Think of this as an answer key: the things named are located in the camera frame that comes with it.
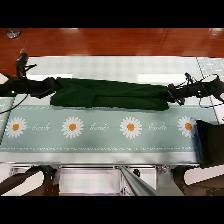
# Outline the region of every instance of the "black wire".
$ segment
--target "black wire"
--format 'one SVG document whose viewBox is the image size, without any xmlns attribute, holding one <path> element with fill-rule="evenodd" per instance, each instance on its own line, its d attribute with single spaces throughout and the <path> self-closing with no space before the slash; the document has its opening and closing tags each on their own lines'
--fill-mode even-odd
<svg viewBox="0 0 224 224">
<path fill-rule="evenodd" d="M 14 107 L 11 107 L 10 109 L 8 109 L 8 110 L 5 110 L 5 111 L 2 111 L 2 112 L 0 112 L 0 114 L 4 114 L 4 113 L 6 113 L 6 112 L 9 112 L 9 111 L 11 111 L 11 110 L 13 110 L 13 109 L 15 109 L 16 107 L 18 107 L 27 97 L 28 97 L 28 95 L 29 94 L 27 94 L 17 105 L 15 105 Z"/>
</svg>

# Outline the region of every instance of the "wooden floor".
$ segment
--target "wooden floor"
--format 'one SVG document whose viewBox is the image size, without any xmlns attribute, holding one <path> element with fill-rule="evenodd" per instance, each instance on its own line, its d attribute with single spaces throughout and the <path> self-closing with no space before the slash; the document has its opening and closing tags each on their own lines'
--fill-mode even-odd
<svg viewBox="0 0 224 224">
<path fill-rule="evenodd" d="M 29 56 L 174 55 L 224 57 L 222 28 L 0 28 L 0 72 L 15 75 L 22 48 Z"/>
</svg>

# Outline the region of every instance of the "metal pole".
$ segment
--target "metal pole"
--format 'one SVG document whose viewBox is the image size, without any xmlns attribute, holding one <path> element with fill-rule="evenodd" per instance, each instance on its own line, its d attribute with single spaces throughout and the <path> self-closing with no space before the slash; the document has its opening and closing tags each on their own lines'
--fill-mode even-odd
<svg viewBox="0 0 224 224">
<path fill-rule="evenodd" d="M 156 196 L 156 190 L 145 183 L 141 178 L 130 172 L 126 167 L 120 166 L 121 173 L 127 181 L 135 196 Z"/>
</svg>

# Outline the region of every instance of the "dark green fabric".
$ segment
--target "dark green fabric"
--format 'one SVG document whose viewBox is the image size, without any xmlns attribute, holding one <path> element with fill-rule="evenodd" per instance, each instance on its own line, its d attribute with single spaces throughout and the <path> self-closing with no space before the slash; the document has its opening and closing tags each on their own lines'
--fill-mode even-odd
<svg viewBox="0 0 224 224">
<path fill-rule="evenodd" d="M 51 97 L 63 107 L 167 110 L 166 86 L 90 79 L 57 79 L 64 88 Z"/>
</svg>

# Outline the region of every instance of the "daisy print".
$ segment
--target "daisy print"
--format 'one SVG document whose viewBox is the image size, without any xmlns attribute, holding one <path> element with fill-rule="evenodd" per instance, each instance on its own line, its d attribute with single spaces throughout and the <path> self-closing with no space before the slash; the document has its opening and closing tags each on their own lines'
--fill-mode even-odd
<svg viewBox="0 0 224 224">
<path fill-rule="evenodd" d="M 66 138 L 75 138 L 82 134 L 83 130 L 83 121 L 78 117 L 69 117 L 63 122 L 62 130 Z"/>
<path fill-rule="evenodd" d="M 177 127 L 179 127 L 179 131 L 182 132 L 186 138 L 192 138 L 195 134 L 195 125 L 196 121 L 190 117 L 182 117 L 178 121 Z"/>
<path fill-rule="evenodd" d="M 120 127 L 120 131 L 123 132 L 123 135 L 130 139 L 139 136 L 142 130 L 140 121 L 134 117 L 126 117 L 126 119 L 123 119 Z"/>
<path fill-rule="evenodd" d="M 17 138 L 23 134 L 27 128 L 26 121 L 22 117 L 14 117 L 6 126 L 6 135 L 8 138 Z"/>
</svg>

